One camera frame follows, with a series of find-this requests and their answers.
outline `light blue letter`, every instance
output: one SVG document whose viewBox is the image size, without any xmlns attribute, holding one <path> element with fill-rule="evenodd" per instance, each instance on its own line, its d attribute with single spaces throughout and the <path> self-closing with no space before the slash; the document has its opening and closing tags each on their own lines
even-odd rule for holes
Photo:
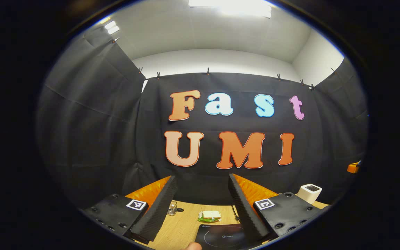
<svg viewBox="0 0 400 250">
<path fill-rule="evenodd" d="M 260 117 L 271 117 L 274 114 L 274 100 L 270 95 L 256 95 L 254 97 L 254 102 L 258 108 L 256 108 L 256 113 Z"/>
<path fill-rule="evenodd" d="M 231 108 L 231 97 L 225 93 L 213 93 L 208 96 L 208 104 L 205 106 L 206 113 L 210 115 L 222 114 L 228 116 L 234 112 Z"/>
</svg>

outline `bread slice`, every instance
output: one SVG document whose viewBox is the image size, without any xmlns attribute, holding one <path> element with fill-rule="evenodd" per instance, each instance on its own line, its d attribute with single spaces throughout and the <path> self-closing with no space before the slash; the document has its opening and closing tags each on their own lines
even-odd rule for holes
<svg viewBox="0 0 400 250">
<path fill-rule="evenodd" d="M 203 218 L 206 219 L 211 219 L 211 218 L 217 218 L 220 219 L 222 215 L 218 211 L 203 211 Z"/>
</svg>

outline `orange letter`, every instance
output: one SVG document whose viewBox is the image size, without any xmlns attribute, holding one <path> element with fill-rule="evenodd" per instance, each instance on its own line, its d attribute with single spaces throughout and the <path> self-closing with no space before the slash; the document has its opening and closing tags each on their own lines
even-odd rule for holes
<svg viewBox="0 0 400 250">
<path fill-rule="evenodd" d="M 191 90 L 185 92 L 173 93 L 171 98 L 173 99 L 173 113 L 169 116 L 169 120 L 186 120 L 189 118 L 189 114 L 184 112 L 184 107 L 187 107 L 189 111 L 194 109 L 194 98 L 188 98 L 186 101 L 185 97 L 200 98 L 200 92 L 198 90 Z"/>
<path fill-rule="evenodd" d="M 282 157 L 279 160 L 280 166 L 292 163 L 291 150 L 292 150 L 293 139 L 294 135 L 292 133 L 281 134 L 281 140 L 283 145 L 282 145 Z"/>
<path fill-rule="evenodd" d="M 240 168 L 248 156 L 248 161 L 245 163 L 247 169 L 258 169 L 263 166 L 262 162 L 262 143 L 265 139 L 263 133 L 252 133 L 249 135 L 245 146 L 240 143 L 237 134 L 234 132 L 222 132 L 219 134 L 222 139 L 222 158 L 217 163 L 219 169 L 230 169 L 232 163 L 230 162 L 231 156 L 237 168 Z"/>
<path fill-rule="evenodd" d="M 199 160 L 200 140 L 203 139 L 203 133 L 189 132 L 187 137 L 191 139 L 191 149 L 188 158 L 181 158 L 178 156 L 178 139 L 183 136 L 178 131 L 166 131 L 166 158 L 172 164 L 181 167 L 189 167 L 197 163 Z"/>
</svg>

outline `pink letter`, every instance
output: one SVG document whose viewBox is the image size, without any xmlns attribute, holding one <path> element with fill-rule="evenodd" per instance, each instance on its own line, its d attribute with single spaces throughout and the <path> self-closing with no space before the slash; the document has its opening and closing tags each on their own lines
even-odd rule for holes
<svg viewBox="0 0 400 250">
<path fill-rule="evenodd" d="M 293 96 L 291 99 L 289 99 L 289 102 L 292 103 L 292 108 L 294 110 L 295 118 L 297 118 L 297 120 L 303 120 L 305 115 L 302 112 L 300 112 L 300 106 L 302 106 L 302 102 L 299 101 L 296 95 Z"/>
</svg>

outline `white ceiling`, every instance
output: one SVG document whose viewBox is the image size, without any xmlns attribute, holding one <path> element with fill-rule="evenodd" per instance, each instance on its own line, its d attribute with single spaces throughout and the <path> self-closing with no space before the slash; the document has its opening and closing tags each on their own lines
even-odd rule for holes
<svg viewBox="0 0 400 250">
<path fill-rule="evenodd" d="M 110 16 L 112 35 L 131 60 L 184 49 L 230 49 L 292 63 L 311 28 L 280 8 L 271 19 L 190 8 L 188 0 L 143 0 Z"/>
</svg>

